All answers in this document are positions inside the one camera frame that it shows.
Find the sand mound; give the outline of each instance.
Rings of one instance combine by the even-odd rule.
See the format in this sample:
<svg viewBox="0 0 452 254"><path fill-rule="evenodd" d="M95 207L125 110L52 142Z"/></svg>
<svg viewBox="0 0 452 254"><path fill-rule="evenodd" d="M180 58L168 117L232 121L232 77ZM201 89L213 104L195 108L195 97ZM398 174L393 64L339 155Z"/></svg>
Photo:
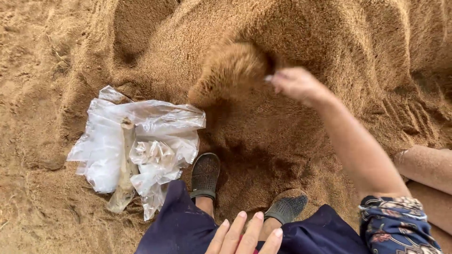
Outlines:
<svg viewBox="0 0 452 254"><path fill-rule="evenodd" d="M440 0L5 2L0 245L134 250L149 226L139 202L111 214L108 196L65 163L90 100L108 83L134 100L207 112L201 152L222 160L216 219L300 188L310 198L302 217L328 203L356 228L358 200L315 111L261 80L304 66L389 154L452 148L451 10Z"/></svg>

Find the rolled-up sleeve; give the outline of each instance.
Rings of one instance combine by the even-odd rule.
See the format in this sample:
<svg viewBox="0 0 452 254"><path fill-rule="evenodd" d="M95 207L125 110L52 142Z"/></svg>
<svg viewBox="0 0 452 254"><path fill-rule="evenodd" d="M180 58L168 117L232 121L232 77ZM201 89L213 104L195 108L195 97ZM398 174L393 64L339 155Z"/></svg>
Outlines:
<svg viewBox="0 0 452 254"><path fill-rule="evenodd" d="M359 206L360 236L374 254L440 254L415 198L367 196Z"/></svg>

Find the sandal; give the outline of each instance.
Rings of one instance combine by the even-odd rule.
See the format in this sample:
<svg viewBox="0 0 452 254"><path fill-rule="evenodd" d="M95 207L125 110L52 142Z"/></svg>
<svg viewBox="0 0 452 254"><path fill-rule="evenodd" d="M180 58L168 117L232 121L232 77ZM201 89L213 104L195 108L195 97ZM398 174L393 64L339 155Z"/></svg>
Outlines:
<svg viewBox="0 0 452 254"><path fill-rule="evenodd" d="M214 153L200 155L193 164L190 198L209 197L215 200L215 188L220 174L220 159Z"/></svg>
<svg viewBox="0 0 452 254"><path fill-rule="evenodd" d="M282 225L292 222L305 208L308 196L300 189L289 189L276 196L273 205L265 212L264 220L277 219Z"/></svg>

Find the plastic bag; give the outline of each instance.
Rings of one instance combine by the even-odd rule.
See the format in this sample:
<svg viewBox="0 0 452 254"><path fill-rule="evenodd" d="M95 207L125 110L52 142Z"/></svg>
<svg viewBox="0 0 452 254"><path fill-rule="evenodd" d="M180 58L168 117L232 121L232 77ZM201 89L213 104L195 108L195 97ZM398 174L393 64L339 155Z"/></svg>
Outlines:
<svg viewBox="0 0 452 254"><path fill-rule="evenodd" d="M96 192L114 192L118 184L125 156L120 123L125 117L135 124L137 135L128 156L138 164L140 174L131 182L142 196L148 220L163 205L162 185L178 179L180 169L196 158L197 130L205 127L206 114L188 104L133 102L111 86L101 89L89 105L85 133L67 157L79 161L76 174L84 175Z"/></svg>

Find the hand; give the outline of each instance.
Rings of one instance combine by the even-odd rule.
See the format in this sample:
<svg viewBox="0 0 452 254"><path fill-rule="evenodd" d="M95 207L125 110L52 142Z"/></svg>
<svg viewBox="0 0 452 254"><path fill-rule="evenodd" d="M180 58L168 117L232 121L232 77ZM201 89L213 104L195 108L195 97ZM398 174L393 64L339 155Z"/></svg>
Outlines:
<svg viewBox="0 0 452 254"><path fill-rule="evenodd" d="M217 229L215 236L207 248L206 254L252 254L257 246L257 239L264 223L264 214L257 212L248 223L248 228L239 243L240 234L246 222L246 212L240 212L229 227L225 220ZM260 250L260 254L276 254L283 239L281 228L273 230Z"/></svg>
<svg viewBox="0 0 452 254"><path fill-rule="evenodd" d="M274 85L276 93L282 92L308 107L336 99L328 88L301 67L282 69L268 80Z"/></svg>

